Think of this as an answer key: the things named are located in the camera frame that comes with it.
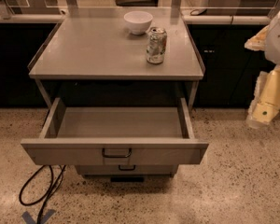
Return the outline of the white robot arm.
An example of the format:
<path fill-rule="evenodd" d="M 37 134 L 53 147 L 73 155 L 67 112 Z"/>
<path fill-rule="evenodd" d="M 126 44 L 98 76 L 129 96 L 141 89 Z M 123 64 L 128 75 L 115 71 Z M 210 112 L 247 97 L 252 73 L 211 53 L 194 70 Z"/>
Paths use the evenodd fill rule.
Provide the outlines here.
<path fill-rule="evenodd" d="M 248 108 L 246 123 L 257 129 L 269 125 L 280 111 L 280 10 L 269 25 L 245 42 L 245 48 L 263 51 L 265 58 L 275 64 L 272 71 L 259 73 Z"/>

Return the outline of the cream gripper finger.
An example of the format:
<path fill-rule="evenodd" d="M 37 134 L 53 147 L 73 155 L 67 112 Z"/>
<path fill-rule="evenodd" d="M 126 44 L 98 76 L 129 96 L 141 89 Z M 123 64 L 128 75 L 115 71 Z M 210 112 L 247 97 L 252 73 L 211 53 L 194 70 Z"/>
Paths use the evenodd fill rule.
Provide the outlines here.
<path fill-rule="evenodd" d="M 269 73 L 266 72 L 259 73 L 259 77 L 257 79 L 256 87 L 254 90 L 254 99 L 252 100 L 250 107 L 248 108 L 246 123 L 252 129 L 258 129 L 269 125 L 280 110 L 276 109 L 272 105 L 264 104 L 260 100 L 260 96 L 263 91 L 268 74 Z"/>
<path fill-rule="evenodd" d="M 245 48 L 253 51 L 264 51 L 268 28 L 269 26 L 265 26 L 256 35 L 249 38 L 245 42 Z"/>

